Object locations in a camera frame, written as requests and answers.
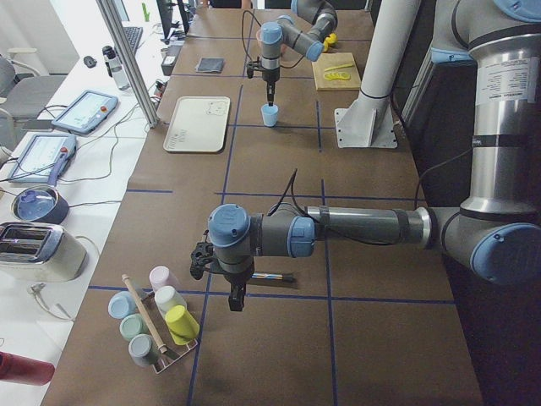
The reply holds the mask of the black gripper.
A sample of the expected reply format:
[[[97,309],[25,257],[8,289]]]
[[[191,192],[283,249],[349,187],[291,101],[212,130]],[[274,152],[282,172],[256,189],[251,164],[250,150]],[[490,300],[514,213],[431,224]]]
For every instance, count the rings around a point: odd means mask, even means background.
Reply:
[[[254,259],[252,256],[244,256],[239,264],[232,265],[232,271],[222,265],[214,252],[214,246],[210,242],[200,241],[196,244],[191,255],[190,275],[195,280],[200,280],[204,272],[222,275],[231,283],[228,304],[230,311],[241,312],[244,307],[245,283],[254,274]]]
[[[266,82],[266,100],[269,106],[274,105],[275,83],[280,79],[280,64],[267,68],[263,60],[251,60],[247,62],[247,77],[252,79],[255,72],[260,72],[263,81]]]

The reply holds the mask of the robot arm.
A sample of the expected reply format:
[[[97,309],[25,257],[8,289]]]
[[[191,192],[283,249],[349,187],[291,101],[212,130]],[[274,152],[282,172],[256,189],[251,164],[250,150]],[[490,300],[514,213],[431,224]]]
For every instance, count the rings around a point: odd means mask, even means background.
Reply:
[[[382,146],[381,122],[390,113],[396,72],[421,1],[382,1],[358,98],[335,110],[338,145]],[[263,73],[268,103],[282,44],[315,62],[323,40],[337,27],[327,1],[291,1],[312,24],[299,30],[289,16],[264,23],[262,55],[247,63]],[[433,63],[477,64],[470,195],[458,208],[413,211],[329,206],[300,208],[294,173],[267,216],[225,204],[209,216],[210,237],[191,254],[191,276],[221,274],[230,283],[231,311],[242,311],[255,256],[311,256],[316,240],[353,239],[364,244],[419,244],[451,256],[482,279],[505,285],[540,275],[540,226],[527,201],[527,156],[540,120],[540,1],[437,1],[431,43]]]
[[[300,30],[289,15],[260,27],[261,54],[255,60],[249,58],[246,64],[247,76],[251,79],[254,71],[262,74],[266,83],[266,100],[275,106],[276,82],[281,73],[281,47],[286,46],[311,62],[316,62],[324,51],[324,40],[338,25],[336,10],[327,1],[291,1],[291,10],[298,17],[311,23],[311,28]]]

